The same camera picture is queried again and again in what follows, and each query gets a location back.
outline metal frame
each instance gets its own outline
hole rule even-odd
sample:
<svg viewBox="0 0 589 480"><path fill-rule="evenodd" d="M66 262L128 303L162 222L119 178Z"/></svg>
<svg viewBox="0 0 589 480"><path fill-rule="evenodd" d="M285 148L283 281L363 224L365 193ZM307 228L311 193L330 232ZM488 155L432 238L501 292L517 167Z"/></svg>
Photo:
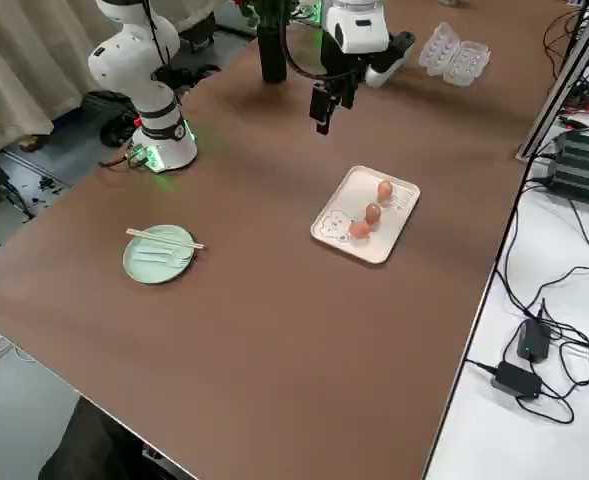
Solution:
<svg viewBox="0 0 589 480"><path fill-rule="evenodd" d="M561 69L558 80L552 87L543 108L538 112L534 125L527 134L516 153L516 158L524 162L537 152L545 135L554 123L558 111L561 109L570 88L578 80L589 62L589 23L580 40Z"/></svg>

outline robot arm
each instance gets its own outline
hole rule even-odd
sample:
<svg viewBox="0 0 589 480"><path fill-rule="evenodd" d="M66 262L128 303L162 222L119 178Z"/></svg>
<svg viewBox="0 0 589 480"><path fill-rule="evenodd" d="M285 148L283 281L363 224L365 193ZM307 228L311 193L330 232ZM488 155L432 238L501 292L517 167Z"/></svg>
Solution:
<svg viewBox="0 0 589 480"><path fill-rule="evenodd" d="M321 63L327 75L309 74L295 64L287 49L288 0L285 3L279 23L285 57L299 74L318 81L312 92L310 116L317 121L317 132L326 135L336 107L351 108L362 82L374 88L383 85L405 63L415 37L409 32L391 35L378 1L323 0Z"/></svg>
<svg viewBox="0 0 589 480"><path fill-rule="evenodd" d="M170 87L152 74L178 52L180 38L172 23L154 12L149 0L96 0L100 10L123 29L101 43L89 57L96 82L132 101L141 126L131 150L156 172L180 168L196 156L196 143Z"/></svg>

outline egg carton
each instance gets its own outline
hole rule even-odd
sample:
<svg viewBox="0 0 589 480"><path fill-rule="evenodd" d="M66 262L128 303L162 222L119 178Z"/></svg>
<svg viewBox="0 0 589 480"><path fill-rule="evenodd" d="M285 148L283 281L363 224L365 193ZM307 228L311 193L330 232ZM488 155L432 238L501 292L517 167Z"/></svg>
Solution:
<svg viewBox="0 0 589 480"><path fill-rule="evenodd" d="M430 76L441 75L447 69L461 39L447 23L441 22L423 46L418 64L427 68Z"/></svg>
<svg viewBox="0 0 589 480"><path fill-rule="evenodd" d="M463 41L447 23L441 22L423 46L419 65L431 76L459 87L467 87L480 77L490 61L490 50L477 42Z"/></svg>

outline fork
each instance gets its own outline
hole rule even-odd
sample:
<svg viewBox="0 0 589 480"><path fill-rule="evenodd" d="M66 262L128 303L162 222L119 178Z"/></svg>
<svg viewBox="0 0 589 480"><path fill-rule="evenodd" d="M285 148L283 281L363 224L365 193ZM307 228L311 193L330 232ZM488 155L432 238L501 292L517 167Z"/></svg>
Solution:
<svg viewBox="0 0 589 480"><path fill-rule="evenodd" d="M156 255L146 255L144 253L135 253L132 255L132 260L137 262L151 262L151 263L164 263L168 267L172 268L183 268L189 262L189 258L163 258L157 257Z"/></svg>
<svg viewBox="0 0 589 480"><path fill-rule="evenodd" d="M180 252L174 248L150 247L146 245L138 247L136 253L155 253L157 255L169 255L174 258L183 258L178 257Z"/></svg>

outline plate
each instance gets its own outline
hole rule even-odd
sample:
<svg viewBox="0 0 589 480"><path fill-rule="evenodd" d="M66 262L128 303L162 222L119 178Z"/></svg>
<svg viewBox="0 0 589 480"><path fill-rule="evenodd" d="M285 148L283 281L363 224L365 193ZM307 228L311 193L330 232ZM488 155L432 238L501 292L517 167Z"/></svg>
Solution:
<svg viewBox="0 0 589 480"><path fill-rule="evenodd" d="M376 202L378 184L383 180L388 180L394 190L389 201L379 204L380 221L368 238L352 238L350 224L364 219L365 207ZM382 263L392 251L420 194L413 183L368 167L352 167L312 224L312 236L366 262Z"/></svg>
<svg viewBox="0 0 589 480"><path fill-rule="evenodd" d="M168 239L178 240L180 242L194 243L194 239L190 232L184 228L176 225L155 225L153 227L143 230L147 233L153 233L155 235L163 235ZM157 262L142 262L140 260L134 260L132 257L137 252L137 249L141 246L156 247L156 248L168 248L176 252L178 258L188 258L189 260L182 267L170 267L163 263ZM166 259L170 258L169 255L163 254L150 254L158 256L159 258ZM166 243L155 242L154 240L147 240L146 238L134 237L130 243L128 243L123 253L123 268L130 278L137 282L147 284L158 284L168 282L178 277L181 273L192 262L194 256L194 249L190 247L175 247Z"/></svg>

